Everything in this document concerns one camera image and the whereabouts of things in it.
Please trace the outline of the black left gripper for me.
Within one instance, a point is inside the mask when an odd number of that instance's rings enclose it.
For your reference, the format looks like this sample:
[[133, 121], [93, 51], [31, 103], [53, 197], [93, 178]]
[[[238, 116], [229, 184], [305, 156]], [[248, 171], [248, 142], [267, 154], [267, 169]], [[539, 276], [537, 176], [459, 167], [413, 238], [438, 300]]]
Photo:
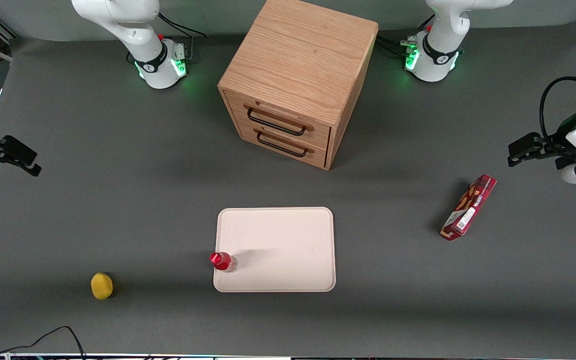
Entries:
[[558, 157], [555, 160], [557, 170], [576, 166], [576, 146], [566, 136], [576, 128], [576, 114], [572, 114], [560, 123], [557, 130], [549, 134], [546, 119], [542, 115], [542, 137], [530, 132], [508, 145], [508, 167], [515, 167], [528, 160], [541, 160]]

